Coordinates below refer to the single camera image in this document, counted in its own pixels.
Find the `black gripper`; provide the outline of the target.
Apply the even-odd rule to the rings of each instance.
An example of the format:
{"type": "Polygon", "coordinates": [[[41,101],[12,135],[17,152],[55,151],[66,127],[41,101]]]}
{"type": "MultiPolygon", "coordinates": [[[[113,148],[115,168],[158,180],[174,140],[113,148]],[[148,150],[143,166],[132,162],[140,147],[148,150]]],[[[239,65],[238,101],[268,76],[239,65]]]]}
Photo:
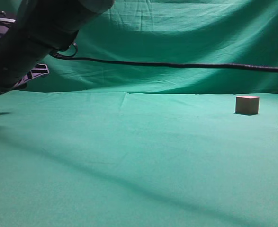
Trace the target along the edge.
{"type": "Polygon", "coordinates": [[[14,24],[0,37],[0,93],[47,76],[48,66],[39,62],[52,51],[67,50],[78,32],[59,26],[14,24]]]}

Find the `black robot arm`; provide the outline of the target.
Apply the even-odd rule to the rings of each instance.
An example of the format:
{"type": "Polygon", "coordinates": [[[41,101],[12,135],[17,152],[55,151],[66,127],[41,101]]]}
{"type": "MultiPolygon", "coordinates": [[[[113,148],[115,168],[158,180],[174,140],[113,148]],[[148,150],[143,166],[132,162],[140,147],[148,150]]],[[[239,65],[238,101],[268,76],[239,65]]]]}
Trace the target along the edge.
{"type": "Polygon", "coordinates": [[[112,0],[23,0],[14,21],[0,17],[0,94],[11,91],[47,55],[66,51],[79,30],[112,0]]]}

